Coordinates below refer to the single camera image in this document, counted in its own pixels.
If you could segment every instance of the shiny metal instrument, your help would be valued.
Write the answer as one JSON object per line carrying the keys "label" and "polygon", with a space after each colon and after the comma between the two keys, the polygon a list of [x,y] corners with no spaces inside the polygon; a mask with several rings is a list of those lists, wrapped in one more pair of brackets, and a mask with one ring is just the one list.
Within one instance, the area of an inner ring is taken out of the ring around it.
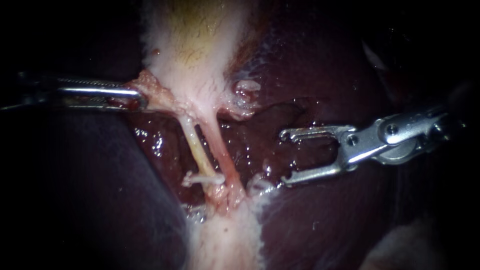
{"label": "shiny metal instrument", "polygon": [[142,111],[146,98],[121,83],[77,77],[19,72],[0,103],[0,111],[45,107],[112,112]]}
{"label": "shiny metal instrument", "polygon": [[460,120],[452,119],[442,105],[409,113],[394,114],[377,119],[365,129],[351,125],[324,125],[320,127],[289,128],[280,132],[282,141],[333,138],[338,141],[336,160],[327,166],[303,171],[292,171],[289,178],[281,178],[284,185],[307,184],[312,181],[351,172],[366,160],[384,165],[400,165],[412,158],[433,151],[441,142],[465,128]]}

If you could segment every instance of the dark background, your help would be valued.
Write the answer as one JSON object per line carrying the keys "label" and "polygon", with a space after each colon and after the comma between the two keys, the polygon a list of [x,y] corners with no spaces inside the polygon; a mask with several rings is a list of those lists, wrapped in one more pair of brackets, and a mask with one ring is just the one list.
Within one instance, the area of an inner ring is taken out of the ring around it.
{"label": "dark background", "polygon": [[[133,79],[142,66],[138,2],[7,3],[2,16],[4,95],[9,95],[15,73],[25,70],[115,81]],[[472,92],[477,89],[479,31],[472,5],[399,0],[356,2],[351,8],[343,2],[335,5],[390,69],[408,75],[420,86],[416,101],[445,96],[462,82],[474,82],[470,95],[458,107],[470,127],[476,123],[473,111],[477,101]],[[98,43],[109,47],[98,50]],[[4,247],[9,250],[6,256],[18,266],[110,268],[111,262],[83,237],[66,208],[52,199],[55,191],[39,173],[45,168],[37,159],[49,158],[48,151],[36,152],[46,149],[36,145],[49,141],[44,126],[48,115],[0,113],[5,149],[2,223]],[[476,260],[478,174],[475,152],[470,153],[476,148],[469,131],[435,152],[431,158],[434,165],[412,170],[412,177],[424,177],[419,175],[425,173],[438,181],[426,206],[419,207],[428,208],[439,220],[441,246],[452,269]]]}

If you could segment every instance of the moist tissue surface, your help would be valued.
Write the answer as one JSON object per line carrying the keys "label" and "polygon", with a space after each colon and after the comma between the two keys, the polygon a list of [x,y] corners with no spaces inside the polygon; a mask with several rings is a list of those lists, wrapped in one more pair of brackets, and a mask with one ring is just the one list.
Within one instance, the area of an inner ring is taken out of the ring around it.
{"label": "moist tissue surface", "polygon": [[[331,161],[336,147],[328,141],[282,144],[276,135],[282,127],[354,122],[383,110],[377,106],[346,115],[329,107],[331,99],[348,105],[382,98],[371,70],[361,68],[367,65],[359,57],[360,44],[341,23],[319,16],[321,8],[284,3],[263,10],[260,2],[236,0],[150,1],[145,6],[145,70],[128,86],[149,98],[149,110],[176,120],[144,114],[130,120],[188,213],[188,269],[339,264],[351,246],[339,239],[326,252],[323,243],[337,236],[324,227],[346,221],[341,215],[329,217],[338,206],[354,204],[359,212],[371,212],[357,221],[351,236],[381,228],[381,222],[367,230],[362,225],[382,211],[377,202],[385,184],[376,181],[381,175],[363,179],[364,188],[376,186],[380,195],[368,198],[346,196],[356,188],[346,181],[303,191],[279,189],[281,175]],[[318,33],[322,24],[329,24],[328,30]],[[247,122],[217,120],[219,113],[247,120],[260,109]],[[322,193],[329,199],[322,200]],[[303,200],[314,200],[325,211],[312,216],[308,207],[296,209]],[[276,215],[280,211],[287,220]],[[309,241],[312,236],[316,242]]]}

